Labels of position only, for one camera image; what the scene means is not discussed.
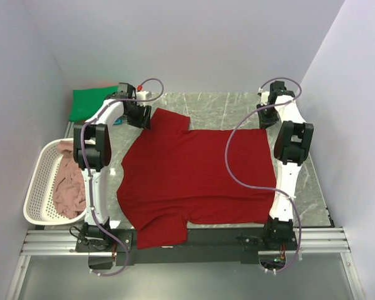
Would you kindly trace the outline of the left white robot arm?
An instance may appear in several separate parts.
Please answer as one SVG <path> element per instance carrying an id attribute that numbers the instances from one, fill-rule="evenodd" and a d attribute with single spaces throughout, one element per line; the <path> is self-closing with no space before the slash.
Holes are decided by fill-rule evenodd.
<path id="1" fill-rule="evenodd" d="M 106 181 L 112 158 L 109 129 L 123 116 L 131 126 L 150 129 L 151 96 L 142 84 L 134 87 L 121 82 L 116 91 L 104 98 L 92 117 L 74 125 L 74 161 L 82 172 L 86 193 L 86 213 L 77 236 L 77 253 L 110 251 L 120 245 L 111 232 L 106 203 Z"/>

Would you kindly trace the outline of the red t shirt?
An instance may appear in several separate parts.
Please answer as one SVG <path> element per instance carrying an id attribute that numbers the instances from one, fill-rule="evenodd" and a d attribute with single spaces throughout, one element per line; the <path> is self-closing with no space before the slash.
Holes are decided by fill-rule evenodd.
<path id="1" fill-rule="evenodd" d="M 122 160 L 117 200 L 142 240 L 173 246 L 188 223 L 264 224 L 276 178 L 263 129 L 191 130 L 190 119 L 156 109 Z"/>

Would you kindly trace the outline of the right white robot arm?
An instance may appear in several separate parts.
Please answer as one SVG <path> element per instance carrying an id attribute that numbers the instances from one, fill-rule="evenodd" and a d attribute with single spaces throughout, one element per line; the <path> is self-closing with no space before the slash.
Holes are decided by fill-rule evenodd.
<path id="1" fill-rule="evenodd" d="M 296 100 L 299 95 L 289 90 L 285 82 L 297 84 L 287 77 L 277 77 L 264 83 L 258 91 L 261 100 L 259 126 L 267 129 L 281 123 L 274 143 L 274 158 L 277 162 L 276 191 L 264 226 L 262 243 L 268 249 L 277 249 L 296 242 L 294 233 L 294 198 L 298 175 L 309 156 L 314 126 L 305 121 L 299 112 Z"/>

